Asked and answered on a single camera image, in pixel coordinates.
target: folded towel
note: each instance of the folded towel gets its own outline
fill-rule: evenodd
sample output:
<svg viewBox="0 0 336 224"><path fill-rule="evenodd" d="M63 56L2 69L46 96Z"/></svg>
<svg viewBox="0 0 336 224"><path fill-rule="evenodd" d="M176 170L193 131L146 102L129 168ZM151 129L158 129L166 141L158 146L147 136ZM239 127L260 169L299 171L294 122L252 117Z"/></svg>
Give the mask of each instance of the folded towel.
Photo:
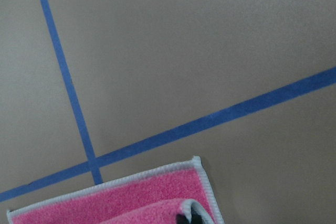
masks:
<svg viewBox="0 0 336 224"><path fill-rule="evenodd" d="M165 165L9 211L10 224L223 224L201 159Z"/></svg>

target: floor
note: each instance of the floor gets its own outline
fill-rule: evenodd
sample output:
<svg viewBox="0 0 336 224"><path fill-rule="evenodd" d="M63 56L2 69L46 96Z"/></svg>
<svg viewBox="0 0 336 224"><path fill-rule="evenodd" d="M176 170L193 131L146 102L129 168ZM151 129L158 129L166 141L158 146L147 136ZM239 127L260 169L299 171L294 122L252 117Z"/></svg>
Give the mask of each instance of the floor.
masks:
<svg viewBox="0 0 336 224"><path fill-rule="evenodd" d="M336 222L336 0L49 0L86 139L40 0L0 3L0 223L193 155L227 224Z"/></svg>

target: blue line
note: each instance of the blue line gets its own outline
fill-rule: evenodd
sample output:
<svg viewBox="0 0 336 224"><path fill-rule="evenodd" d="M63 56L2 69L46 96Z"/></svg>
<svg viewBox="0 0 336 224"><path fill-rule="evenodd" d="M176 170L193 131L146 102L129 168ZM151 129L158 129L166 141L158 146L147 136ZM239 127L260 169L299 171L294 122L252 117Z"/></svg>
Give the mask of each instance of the blue line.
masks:
<svg viewBox="0 0 336 224"><path fill-rule="evenodd" d="M98 165L115 163L334 83L336 67L100 156L97 158Z"/></svg>
<svg viewBox="0 0 336 224"><path fill-rule="evenodd" d="M60 172L51 174L47 177L38 179L34 182L31 182L27 185L19 186L14 189L5 191L0 194L0 202L6 201L15 197L18 197L23 194L30 193L32 191L36 191L38 189L41 189L43 187L56 184L58 182L61 182L65 179L69 179L78 175L81 175L83 173L87 173L90 171L88 162L81 163L79 165L73 166L71 168L67 168L65 170L62 170Z"/></svg>
<svg viewBox="0 0 336 224"><path fill-rule="evenodd" d="M192 122L188 122L158 135L146 138L114 152L102 155L97 158L97 163L99 167L110 165L136 154L149 151L153 148L176 141L183 137L190 136L200 131L255 113L259 110L286 102L334 83L336 83L336 67L294 82L269 93L262 94L250 100L238 103ZM87 162L73 166L45 178L38 179L29 185L20 186L9 191L5 191L0 194L0 202L15 198L34 190L38 190L40 188L55 184L88 171L90 170L88 168Z"/></svg>
<svg viewBox="0 0 336 224"><path fill-rule="evenodd" d="M76 118L77 127L79 130L83 145L84 145L86 156L88 158L88 163L89 163L90 170L92 172L93 180L96 185L101 184L103 182L102 177L99 171L99 167L97 165L96 156L95 156L95 153L92 147L92 143L90 140L88 129L86 127L84 116L83 116L82 110L79 105L75 87L72 83L70 71L69 71L65 56L64 56L62 45L58 37L57 29L54 23L54 19L52 17L49 2L48 0L40 0L40 1L41 1L43 13L44 13L47 25L48 25L50 37L51 37L51 40L54 46L56 57L58 60L59 68L62 73L64 84L66 86L68 96L70 99L70 103L72 106L72 110Z"/></svg>

